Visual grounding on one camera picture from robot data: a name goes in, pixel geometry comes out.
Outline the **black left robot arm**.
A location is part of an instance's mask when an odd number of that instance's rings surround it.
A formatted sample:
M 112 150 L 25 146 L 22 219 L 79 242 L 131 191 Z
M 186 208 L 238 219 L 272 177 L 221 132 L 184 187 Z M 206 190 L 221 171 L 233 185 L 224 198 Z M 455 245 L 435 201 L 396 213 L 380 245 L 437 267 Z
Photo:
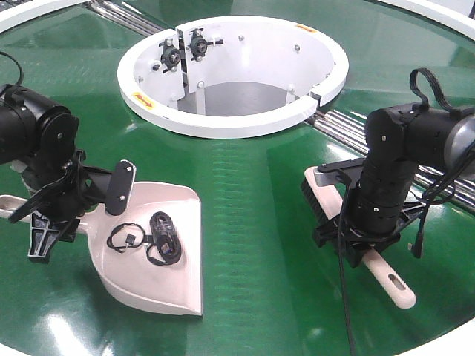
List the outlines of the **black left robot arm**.
M 27 255 L 35 263 L 48 263 L 56 242 L 74 241 L 79 218 L 106 198 L 112 173 L 85 165 L 78 128 L 78 118 L 58 102 L 2 85 L 1 163 L 19 172 L 30 194 L 8 219 L 31 219 Z

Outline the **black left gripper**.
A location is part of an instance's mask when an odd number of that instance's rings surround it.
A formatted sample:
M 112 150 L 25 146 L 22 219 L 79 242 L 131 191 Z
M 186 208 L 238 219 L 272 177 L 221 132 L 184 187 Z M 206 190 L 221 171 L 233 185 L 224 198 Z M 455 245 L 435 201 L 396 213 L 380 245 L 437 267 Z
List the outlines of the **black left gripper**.
M 32 213 L 27 253 L 31 262 L 49 263 L 58 240 L 74 241 L 79 224 L 76 218 L 105 201 L 111 172 L 84 165 L 84 160 L 85 152 L 76 150 L 60 168 L 57 179 L 36 190 L 29 186 L 33 195 L 8 217 L 17 223 Z

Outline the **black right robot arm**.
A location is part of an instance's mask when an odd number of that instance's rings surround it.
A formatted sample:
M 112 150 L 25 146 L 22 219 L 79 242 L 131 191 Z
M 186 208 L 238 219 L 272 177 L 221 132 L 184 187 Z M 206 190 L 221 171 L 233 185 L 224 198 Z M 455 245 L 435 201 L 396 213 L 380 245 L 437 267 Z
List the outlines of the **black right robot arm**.
M 419 220 L 410 249 L 422 255 L 428 209 L 457 178 L 474 178 L 474 108 L 439 110 L 423 103 L 370 113 L 365 158 L 319 165 L 317 185 L 344 184 L 341 211 L 317 227 L 317 246 L 333 244 L 356 267 L 370 248 L 382 252 Z

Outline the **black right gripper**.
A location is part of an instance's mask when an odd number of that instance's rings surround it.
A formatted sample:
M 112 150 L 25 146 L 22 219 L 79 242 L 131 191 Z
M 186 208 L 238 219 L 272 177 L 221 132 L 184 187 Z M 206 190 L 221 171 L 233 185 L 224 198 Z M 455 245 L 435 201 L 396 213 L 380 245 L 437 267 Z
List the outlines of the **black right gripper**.
M 400 211 L 373 207 L 368 212 L 361 204 L 344 202 L 334 217 L 321 221 L 312 233 L 318 247 L 331 243 L 335 252 L 346 258 L 352 268 L 357 267 L 371 249 L 383 252 L 400 241 L 401 232 L 415 220 L 419 221 L 416 239 L 410 252 L 416 258 L 422 256 L 425 227 L 425 205 L 406 202 Z

